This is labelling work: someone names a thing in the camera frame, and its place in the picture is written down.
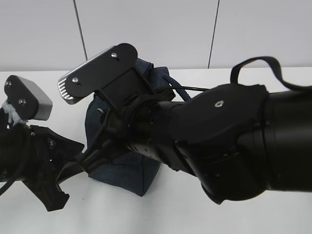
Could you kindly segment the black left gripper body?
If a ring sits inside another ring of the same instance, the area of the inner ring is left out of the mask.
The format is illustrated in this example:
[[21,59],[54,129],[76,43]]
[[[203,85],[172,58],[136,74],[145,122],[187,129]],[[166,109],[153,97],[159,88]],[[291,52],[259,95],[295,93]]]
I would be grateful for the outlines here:
[[39,181],[54,181],[60,187],[63,166],[49,160],[46,127],[18,124],[9,130],[9,185],[21,181],[30,191]]

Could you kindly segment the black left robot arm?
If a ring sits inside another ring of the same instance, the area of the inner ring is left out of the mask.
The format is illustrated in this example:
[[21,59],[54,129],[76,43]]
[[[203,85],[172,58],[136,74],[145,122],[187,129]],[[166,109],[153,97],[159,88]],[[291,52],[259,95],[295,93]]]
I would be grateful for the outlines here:
[[81,172],[75,157],[84,145],[65,138],[47,127],[10,124],[9,115],[0,112],[0,180],[4,194],[21,181],[46,210],[64,208],[69,195],[60,183]]

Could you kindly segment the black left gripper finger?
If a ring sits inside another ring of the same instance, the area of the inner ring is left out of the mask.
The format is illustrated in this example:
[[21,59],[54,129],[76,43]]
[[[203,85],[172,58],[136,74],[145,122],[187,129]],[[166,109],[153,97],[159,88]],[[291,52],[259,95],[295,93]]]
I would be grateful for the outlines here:
[[63,209],[70,197],[54,181],[35,182],[31,186],[31,191],[42,202],[48,212]]
[[49,160],[56,166],[64,166],[69,162],[76,162],[82,153],[84,144],[65,138],[48,129],[47,144]]

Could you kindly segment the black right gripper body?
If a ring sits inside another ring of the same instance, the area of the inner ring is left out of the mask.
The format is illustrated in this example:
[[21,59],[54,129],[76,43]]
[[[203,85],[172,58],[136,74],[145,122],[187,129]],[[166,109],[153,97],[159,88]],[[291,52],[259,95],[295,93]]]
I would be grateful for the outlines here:
[[87,173],[155,173],[156,161],[126,150],[122,140],[107,131],[109,105],[94,95],[87,107],[85,134],[87,150],[80,163]]

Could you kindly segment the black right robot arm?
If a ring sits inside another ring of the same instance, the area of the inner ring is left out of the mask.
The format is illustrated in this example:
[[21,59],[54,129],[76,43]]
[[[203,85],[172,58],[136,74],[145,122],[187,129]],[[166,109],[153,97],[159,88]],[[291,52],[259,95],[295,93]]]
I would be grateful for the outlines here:
[[85,171],[136,152],[196,176],[217,204],[266,190],[312,190],[312,94],[226,84],[187,102],[147,100],[112,111],[81,161]]

